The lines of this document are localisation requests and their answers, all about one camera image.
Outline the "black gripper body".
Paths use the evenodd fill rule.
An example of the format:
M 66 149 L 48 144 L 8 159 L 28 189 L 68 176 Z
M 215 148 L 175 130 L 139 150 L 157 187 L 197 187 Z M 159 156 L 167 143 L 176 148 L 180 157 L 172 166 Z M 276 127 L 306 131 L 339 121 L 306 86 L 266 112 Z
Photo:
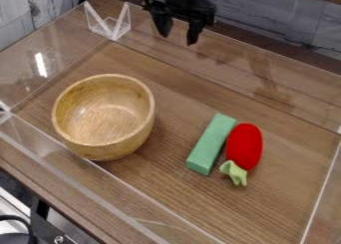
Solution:
M 211 0 L 144 0 L 144 9 L 151 13 L 152 8 L 165 9 L 171 18 L 187 21 L 201 18 L 204 25 L 215 20 L 216 7 Z

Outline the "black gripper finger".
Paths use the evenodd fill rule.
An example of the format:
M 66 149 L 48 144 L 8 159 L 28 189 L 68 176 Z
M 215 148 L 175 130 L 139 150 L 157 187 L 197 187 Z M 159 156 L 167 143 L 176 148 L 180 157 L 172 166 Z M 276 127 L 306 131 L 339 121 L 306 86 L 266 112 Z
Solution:
M 160 35 L 167 37 L 172 26 L 171 13 L 165 9 L 152 8 L 151 15 Z
M 204 20 L 201 18 L 193 18 L 188 20 L 188 28 L 185 32 L 185 43 L 192 45 L 197 41 L 197 36 L 204 27 Z

